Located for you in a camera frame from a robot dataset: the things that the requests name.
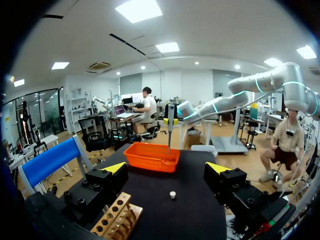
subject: blue chair back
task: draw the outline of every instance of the blue chair back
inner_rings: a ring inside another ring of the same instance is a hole
[[[47,176],[54,173],[74,158],[77,158],[83,176],[85,170],[82,160],[89,170],[92,169],[92,165],[90,164],[77,135],[55,145],[31,159],[26,164],[19,166],[19,172],[27,189],[33,192],[30,188],[34,188]]]

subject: orange plastic basket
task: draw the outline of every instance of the orange plastic basket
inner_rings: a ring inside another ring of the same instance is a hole
[[[180,150],[167,145],[135,142],[124,151],[129,165],[141,169],[173,173],[178,164]]]

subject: man's hand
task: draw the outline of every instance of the man's hand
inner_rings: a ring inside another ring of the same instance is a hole
[[[275,151],[277,148],[278,148],[277,145],[271,145],[271,149],[272,149],[273,151]]]

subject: white bottle cap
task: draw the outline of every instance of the white bottle cap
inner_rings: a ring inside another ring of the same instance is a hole
[[[175,198],[176,198],[176,192],[175,192],[175,191],[171,191],[171,192],[170,192],[170,197],[171,197],[172,199],[175,199]]]

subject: black table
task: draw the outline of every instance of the black table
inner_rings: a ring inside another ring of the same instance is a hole
[[[125,144],[97,168],[127,162]],[[204,181],[205,162],[215,162],[209,152],[181,150],[174,173],[128,168],[122,192],[143,213],[130,240],[225,240],[226,216]],[[176,192],[172,200],[169,193]]]

